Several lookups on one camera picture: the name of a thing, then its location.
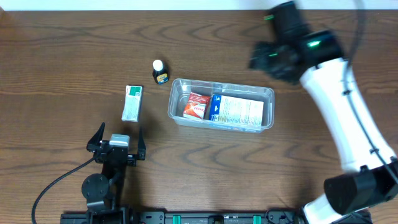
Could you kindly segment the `red white medicine box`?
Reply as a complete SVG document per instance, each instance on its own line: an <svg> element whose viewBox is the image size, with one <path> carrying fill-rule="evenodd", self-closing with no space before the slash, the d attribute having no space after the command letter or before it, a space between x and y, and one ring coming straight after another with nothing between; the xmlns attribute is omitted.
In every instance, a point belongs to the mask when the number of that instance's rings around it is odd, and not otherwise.
<svg viewBox="0 0 398 224"><path fill-rule="evenodd" d="M191 119L204 119L210 100L210 96L191 93L183 111L183 117Z"/></svg>

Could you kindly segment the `dark syrup bottle white cap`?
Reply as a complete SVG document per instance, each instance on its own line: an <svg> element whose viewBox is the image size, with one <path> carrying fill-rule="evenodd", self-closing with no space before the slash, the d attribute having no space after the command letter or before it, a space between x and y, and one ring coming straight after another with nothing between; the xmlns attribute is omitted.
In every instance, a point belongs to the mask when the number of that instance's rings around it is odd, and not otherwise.
<svg viewBox="0 0 398 224"><path fill-rule="evenodd" d="M169 80L169 70L167 65L161 60L154 60L152 63L152 76L157 84L161 85L167 83Z"/></svg>

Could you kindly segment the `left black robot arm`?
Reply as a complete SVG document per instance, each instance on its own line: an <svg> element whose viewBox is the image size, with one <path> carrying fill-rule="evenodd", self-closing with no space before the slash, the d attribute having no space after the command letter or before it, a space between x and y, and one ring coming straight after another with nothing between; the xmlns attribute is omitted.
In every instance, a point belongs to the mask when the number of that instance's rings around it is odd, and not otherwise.
<svg viewBox="0 0 398 224"><path fill-rule="evenodd" d="M123 191L126 167L137 166L137 161L146 158L146 145L142 131L139 132L137 152L129 152L130 137L113 134L109 141L103 139L105 124L88 141L86 149L93 153L96 163L103 166L100 174L88 176L81 186L88 210L99 213L115 210Z"/></svg>

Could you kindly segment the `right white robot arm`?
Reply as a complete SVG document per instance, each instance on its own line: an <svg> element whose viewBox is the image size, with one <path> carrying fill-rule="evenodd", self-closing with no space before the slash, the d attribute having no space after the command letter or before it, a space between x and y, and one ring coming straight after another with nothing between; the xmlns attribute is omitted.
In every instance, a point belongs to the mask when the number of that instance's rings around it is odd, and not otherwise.
<svg viewBox="0 0 398 224"><path fill-rule="evenodd" d="M356 1L357 26L348 53L328 31L313 32L294 1L269 1L273 42L256 43L249 62L272 78L301 84L335 142L343 173L324 181L324 192L304 205L295 223L370 223L367 208L397 196L397 155L383 138L357 86L353 59L366 12Z"/></svg>

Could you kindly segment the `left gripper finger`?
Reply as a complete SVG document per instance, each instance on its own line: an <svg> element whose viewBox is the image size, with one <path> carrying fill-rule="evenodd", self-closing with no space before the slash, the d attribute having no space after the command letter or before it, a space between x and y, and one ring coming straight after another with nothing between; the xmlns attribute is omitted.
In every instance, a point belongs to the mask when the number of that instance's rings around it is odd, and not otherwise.
<svg viewBox="0 0 398 224"><path fill-rule="evenodd" d="M103 133L105 129L105 122L102 122L97 132L88 141L86 150L89 152L96 152L101 149L101 141L103 139Z"/></svg>
<svg viewBox="0 0 398 224"><path fill-rule="evenodd" d="M144 142L144 135L142 128L139 128L139 138L137 143L137 160L144 161L146 158L146 144Z"/></svg>

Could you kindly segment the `blue white medicine box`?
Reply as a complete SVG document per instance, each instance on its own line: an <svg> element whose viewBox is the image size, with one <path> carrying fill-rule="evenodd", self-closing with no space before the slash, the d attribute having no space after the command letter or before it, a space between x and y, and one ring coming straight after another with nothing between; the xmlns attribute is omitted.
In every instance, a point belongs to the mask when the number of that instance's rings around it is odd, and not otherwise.
<svg viewBox="0 0 398 224"><path fill-rule="evenodd" d="M264 114L264 102L248 100L226 95L213 95L209 112L209 120L246 126L260 130Z"/></svg>

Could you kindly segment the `green white medicine box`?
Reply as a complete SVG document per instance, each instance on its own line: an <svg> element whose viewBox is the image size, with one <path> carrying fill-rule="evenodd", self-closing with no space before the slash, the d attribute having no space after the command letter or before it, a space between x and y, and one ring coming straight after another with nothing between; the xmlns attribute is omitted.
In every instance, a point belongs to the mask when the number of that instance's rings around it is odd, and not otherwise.
<svg viewBox="0 0 398 224"><path fill-rule="evenodd" d="M143 95L143 86L126 86L124 109L121 119L128 122L138 122L141 102Z"/></svg>

